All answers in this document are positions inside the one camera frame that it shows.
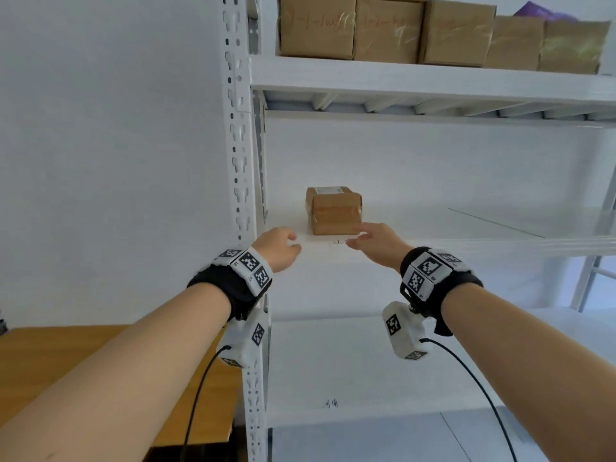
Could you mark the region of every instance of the black cable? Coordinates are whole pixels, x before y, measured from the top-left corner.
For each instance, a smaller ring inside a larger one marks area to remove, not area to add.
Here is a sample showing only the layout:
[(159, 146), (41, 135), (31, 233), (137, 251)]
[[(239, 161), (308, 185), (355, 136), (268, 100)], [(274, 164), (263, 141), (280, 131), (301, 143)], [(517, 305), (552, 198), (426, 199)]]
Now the black cable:
[(208, 375), (208, 371), (210, 370), (212, 363), (214, 363), (216, 357), (218, 357), (218, 355), (220, 355), (225, 350), (231, 350), (231, 346), (224, 346), (214, 354), (214, 356), (210, 360), (210, 364), (207, 368), (205, 368), (205, 372), (201, 377), (201, 382), (199, 383), (199, 387), (196, 390), (195, 402), (193, 402), (193, 409), (192, 412), (190, 412), (189, 426), (188, 428), (186, 428), (186, 437), (184, 438), (184, 444), (182, 445), (182, 451), (180, 452), (180, 462), (184, 462), (186, 458), (186, 450), (189, 446), (190, 427), (192, 426), (192, 420), (195, 417), (196, 402), (197, 400), (199, 400), (199, 394), (201, 393), (201, 387), (203, 387), (203, 381), (205, 381), (205, 377)]
[(498, 424), (501, 426), (501, 429), (503, 430), (504, 438), (507, 440), (507, 444), (509, 445), (509, 450), (511, 451), (511, 456), (513, 458), (513, 462), (518, 462), (518, 458), (516, 457), (516, 453), (513, 451), (513, 446), (511, 445), (511, 441), (509, 440), (509, 435), (507, 434), (507, 430), (505, 430), (504, 425), (503, 425), (503, 421), (500, 419), (500, 416), (498, 415), (497, 408), (494, 406), (494, 404), (492, 403), (492, 399), (490, 399), (490, 396), (488, 396), (488, 393), (485, 391), (485, 389), (483, 388), (483, 386), (481, 385), (479, 380), (475, 377), (473, 372), (471, 370), (469, 370), (468, 366), (466, 366), (465, 363), (462, 360), (460, 360), (458, 355), (454, 354), (450, 349), (445, 347), (443, 344), (440, 344), (437, 341), (433, 341), (432, 339), (420, 339), (420, 342), (432, 342), (433, 344), (438, 345), (441, 349), (444, 349), (444, 350), (448, 351), (451, 354), (452, 357), (454, 357), (456, 360), (458, 360), (458, 363), (460, 365), (464, 366), (464, 369), (468, 372), (468, 374), (470, 374), (473, 377), (473, 379), (475, 380), (475, 382), (477, 383), (479, 388), (483, 391), (483, 395), (486, 397), (486, 399), (488, 399), (488, 402), (490, 403), (490, 406), (492, 407), (492, 410), (494, 411), (494, 415), (497, 416)]

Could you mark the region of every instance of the purple plastic bag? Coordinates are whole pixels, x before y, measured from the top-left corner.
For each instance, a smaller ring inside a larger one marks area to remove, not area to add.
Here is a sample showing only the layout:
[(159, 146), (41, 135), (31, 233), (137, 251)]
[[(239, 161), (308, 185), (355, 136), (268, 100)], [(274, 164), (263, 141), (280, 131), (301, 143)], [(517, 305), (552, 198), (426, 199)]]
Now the purple plastic bag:
[(555, 13), (543, 6), (528, 2), (514, 14), (514, 16), (527, 16), (529, 18), (543, 18), (546, 21), (577, 21), (577, 18), (565, 13)]

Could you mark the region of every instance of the wrist strap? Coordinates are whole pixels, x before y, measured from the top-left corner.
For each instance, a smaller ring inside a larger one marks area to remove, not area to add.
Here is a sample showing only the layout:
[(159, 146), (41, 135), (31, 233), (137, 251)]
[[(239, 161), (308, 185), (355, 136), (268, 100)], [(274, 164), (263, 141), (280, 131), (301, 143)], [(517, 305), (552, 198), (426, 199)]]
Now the wrist strap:
[(186, 288), (197, 283), (216, 285), (231, 303), (228, 320), (245, 320), (272, 284), (272, 276), (272, 268), (254, 248), (227, 249), (197, 273)]
[(441, 315), (447, 294), (465, 283), (483, 287), (462, 260), (445, 250), (427, 246), (410, 251), (402, 261), (400, 272), (403, 273), (400, 293), (416, 312), (436, 319), (434, 332), (440, 336), (453, 335)]

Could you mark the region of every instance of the person's left arm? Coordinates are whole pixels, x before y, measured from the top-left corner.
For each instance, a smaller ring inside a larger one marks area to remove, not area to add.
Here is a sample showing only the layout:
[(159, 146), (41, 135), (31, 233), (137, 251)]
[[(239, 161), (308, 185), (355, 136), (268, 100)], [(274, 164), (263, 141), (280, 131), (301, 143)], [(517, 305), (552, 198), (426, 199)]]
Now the person's left arm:
[[(274, 228), (252, 246), (278, 272), (299, 254), (295, 238)], [(0, 428), (0, 461), (142, 461), (230, 311), (214, 285), (182, 291)]]

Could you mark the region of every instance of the wooden tabletop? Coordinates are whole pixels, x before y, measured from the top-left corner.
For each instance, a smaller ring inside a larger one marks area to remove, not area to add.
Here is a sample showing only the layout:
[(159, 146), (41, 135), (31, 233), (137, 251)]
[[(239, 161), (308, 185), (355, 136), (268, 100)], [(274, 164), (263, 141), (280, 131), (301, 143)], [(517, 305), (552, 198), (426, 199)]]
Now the wooden tabletop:
[[(1, 336), (0, 426), (127, 327), (22, 328), (13, 329)], [(184, 442), (196, 388), (216, 351), (221, 335), (201, 361), (153, 446), (179, 445)], [(216, 360), (203, 383), (189, 443), (228, 441), (241, 388), (241, 370)]]

